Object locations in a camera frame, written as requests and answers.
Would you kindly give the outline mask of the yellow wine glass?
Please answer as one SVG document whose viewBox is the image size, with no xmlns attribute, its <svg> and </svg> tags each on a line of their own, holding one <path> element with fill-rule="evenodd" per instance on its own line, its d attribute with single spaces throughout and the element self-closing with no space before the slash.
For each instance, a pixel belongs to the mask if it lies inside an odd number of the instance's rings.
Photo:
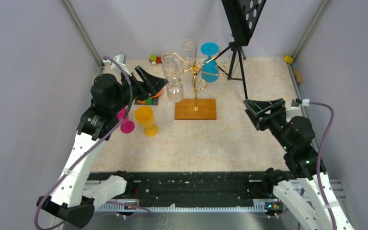
<svg viewBox="0 0 368 230">
<path fill-rule="evenodd" d="M 143 133 L 147 137 L 154 137 L 158 134 L 158 127 L 155 124 L 153 110 L 148 106 L 141 106 L 135 111 L 135 119 L 143 127 Z"/>
</svg>

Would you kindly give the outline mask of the pink wine glass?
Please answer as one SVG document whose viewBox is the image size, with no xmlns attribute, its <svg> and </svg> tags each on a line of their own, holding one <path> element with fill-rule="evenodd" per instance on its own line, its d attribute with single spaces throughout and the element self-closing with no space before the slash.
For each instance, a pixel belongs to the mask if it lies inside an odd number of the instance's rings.
<svg viewBox="0 0 368 230">
<path fill-rule="evenodd" d="M 125 115 L 126 111 L 127 111 L 127 108 L 124 108 L 124 109 L 122 109 L 122 110 L 117 114 L 117 117 L 118 117 L 118 119 L 119 119 L 119 120 L 121 120 L 121 119 L 123 118 L 123 116 Z M 127 116 L 124 118 L 124 120 L 123 120 L 122 124 L 120 125 L 120 130 L 121 130 L 121 132 L 122 132 L 122 133 L 124 133 L 124 134 L 129 134 L 129 133 L 133 132 L 133 131 L 134 131 L 134 129 L 135 129 L 135 124 L 134 124 L 134 122 L 133 122 L 133 121 L 131 121 L 131 120 L 129 119 L 129 115 L 127 115 Z"/>
</svg>

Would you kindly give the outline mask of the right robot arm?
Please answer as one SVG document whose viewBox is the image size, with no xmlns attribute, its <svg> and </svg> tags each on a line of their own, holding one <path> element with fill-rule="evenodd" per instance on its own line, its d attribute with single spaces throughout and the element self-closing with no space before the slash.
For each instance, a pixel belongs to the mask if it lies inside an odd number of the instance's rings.
<svg viewBox="0 0 368 230">
<path fill-rule="evenodd" d="M 269 168 L 259 183 L 249 189 L 252 198 L 276 198 L 306 230 L 351 230 L 353 228 L 331 187 L 322 151 L 312 141 L 311 121 L 293 115 L 284 99 L 244 100 L 245 112 L 258 131 L 269 130 L 285 151 L 285 164 L 301 185 L 297 190 L 285 172 Z"/>
</svg>

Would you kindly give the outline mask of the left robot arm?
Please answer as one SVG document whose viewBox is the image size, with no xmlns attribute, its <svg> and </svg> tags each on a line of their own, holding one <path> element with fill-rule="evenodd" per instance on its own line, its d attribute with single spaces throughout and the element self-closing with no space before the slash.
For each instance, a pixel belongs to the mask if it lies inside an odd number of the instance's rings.
<svg viewBox="0 0 368 230">
<path fill-rule="evenodd" d="M 124 171 L 111 174 L 100 184 L 85 189 L 93 164 L 110 135 L 123 123 L 135 100 L 157 95 L 167 79 L 135 67 L 134 73 L 121 70 L 121 81 L 111 73 L 94 79 L 91 105 L 77 127 L 74 145 L 60 178 L 37 201 L 38 210 L 77 228 L 84 228 L 95 211 L 112 198 L 129 198 L 134 193 L 133 177 Z"/>
</svg>

